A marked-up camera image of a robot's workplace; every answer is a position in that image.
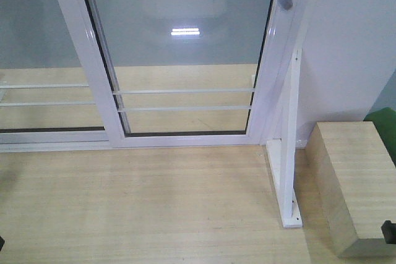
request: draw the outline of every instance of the white wall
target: white wall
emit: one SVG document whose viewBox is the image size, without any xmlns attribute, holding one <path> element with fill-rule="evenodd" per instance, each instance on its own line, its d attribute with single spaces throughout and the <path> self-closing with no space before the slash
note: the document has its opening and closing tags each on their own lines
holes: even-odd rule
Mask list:
<svg viewBox="0 0 396 264">
<path fill-rule="evenodd" d="M 396 68 L 395 0 L 318 0 L 304 42 L 299 144 L 318 121 L 361 121 Z"/>
</svg>

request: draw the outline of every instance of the glass pane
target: glass pane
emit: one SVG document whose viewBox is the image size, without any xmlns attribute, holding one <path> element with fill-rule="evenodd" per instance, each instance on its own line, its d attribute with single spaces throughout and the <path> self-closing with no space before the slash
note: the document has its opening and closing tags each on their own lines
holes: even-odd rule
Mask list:
<svg viewBox="0 0 396 264">
<path fill-rule="evenodd" d="M 102 47 L 109 53 L 108 64 L 118 81 L 120 111 L 250 106 L 271 0 L 90 1 L 97 28 L 106 40 Z M 201 89 L 216 92 L 168 92 Z M 125 95 L 137 90 L 161 94 Z M 128 111 L 127 118 L 132 133 L 225 131 L 245 130 L 248 114 L 248 110 L 235 109 Z M 202 116 L 209 126 L 197 124 Z M 143 124 L 147 119 L 158 123 L 150 127 Z"/>
<path fill-rule="evenodd" d="M 141 111 L 127 113 L 135 133 L 244 131 L 247 110 Z"/>
<path fill-rule="evenodd" d="M 0 10 L 0 129 L 102 126 L 57 0 L 0 0 Z M 76 101 L 86 104 L 55 105 Z"/>
</svg>

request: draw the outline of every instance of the sliding glass door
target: sliding glass door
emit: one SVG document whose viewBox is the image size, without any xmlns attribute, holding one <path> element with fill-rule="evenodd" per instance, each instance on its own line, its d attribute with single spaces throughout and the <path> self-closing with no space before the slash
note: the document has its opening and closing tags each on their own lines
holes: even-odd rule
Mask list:
<svg viewBox="0 0 396 264">
<path fill-rule="evenodd" d="M 272 1 L 0 0 L 0 142 L 258 143 Z"/>
<path fill-rule="evenodd" d="M 0 132 L 103 130 L 57 0 L 0 8 Z"/>
<path fill-rule="evenodd" d="M 270 3 L 87 0 L 125 134 L 245 134 Z"/>
</svg>

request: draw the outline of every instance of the aluminum frame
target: aluminum frame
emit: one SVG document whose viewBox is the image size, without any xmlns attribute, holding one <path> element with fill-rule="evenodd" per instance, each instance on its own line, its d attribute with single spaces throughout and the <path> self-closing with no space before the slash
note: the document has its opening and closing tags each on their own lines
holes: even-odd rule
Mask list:
<svg viewBox="0 0 396 264">
<path fill-rule="evenodd" d="M 84 0 L 58 0 L 64 20 L 68 27 L 75 50 L 84 68 L 85 75 L 93 93 L 98 111 L 104 123 L 105 133 L 113 148 L 127 147 L 180 147 L 180 146 L 207 146 L 207 145 L 252 145 L 259 144 L 263 139 L 265 113 L 270 110 L 271 92 L 268 82 L 279 79 L 277 67 L 269 65 L 265 58 L 269 48 L 275 49 L 275 55 L 282 55 L 279 49 L 284 48 L 287 38 L 275 39 L 275 17 L 274 10 L 277 8 L 276 0 L 273 0 L 272 11 L 270 13 L 267 27 L 267 38 L 263 50 L 260 71 L 257 75 L 256 87 L 252 109 L 245 135 L 192 135 L 192 136 L 150 136 L 150 137 L 125 137 L 123 127 L 119 118 L 118 110 L 113 99 L 113 93 L 107 78 L 105 67 L 101 58 L 100 50 L 97 45 L 95 32 L 92 28 L 90 16 L 85 6 Z M 51 132 L 49 136 L 46 132 L 34 134 L 35 142 L 53 142 L 57 134 L 59 141 L 62 142 L 64 132 Z M 13 141 L 18 138 L 21 143 L 26 144 L 31 133 L 15 134 Z M 5 143 L 10 135 L 4 137 L 0 135 L 0 142 Z M 95 134 L 92 132 L 81 131 L 71 132 L 67 141 L 99 142 L 103 140 L 103 132 Z"/>
</svg>

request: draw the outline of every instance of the wooden block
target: wooden block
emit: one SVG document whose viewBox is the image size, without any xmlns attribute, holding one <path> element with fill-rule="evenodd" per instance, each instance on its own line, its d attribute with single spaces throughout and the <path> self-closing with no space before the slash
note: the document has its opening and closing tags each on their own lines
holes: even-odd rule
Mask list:
<svg viewBox="0 0 396 264">
<path fill-rule="evenodd" d="M 372 122 L 317 123 L 306 147 L 339 257 L 396 255 L 396 168 Z"/>
</svg>

